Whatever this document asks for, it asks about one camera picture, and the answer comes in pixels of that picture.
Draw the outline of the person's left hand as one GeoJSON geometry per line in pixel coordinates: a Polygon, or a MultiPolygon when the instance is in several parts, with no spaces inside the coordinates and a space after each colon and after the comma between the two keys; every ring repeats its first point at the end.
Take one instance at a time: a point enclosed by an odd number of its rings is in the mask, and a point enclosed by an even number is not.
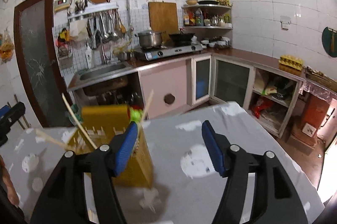
{"type": "Polygon", "coordinates": [[[14,205],[15,207],[19,206],[19,198],[17,195],[17,192],[15,190],[15,187],[11,181],[10,174],[7,171],[7,168],[5,166],[5,163],[3,161],[3,158],[0,156],[1,159],[1,177],[3,180],[3,183],[6,186],[7,189],[7,198],[9,199],[10,203],[14,205]]]}

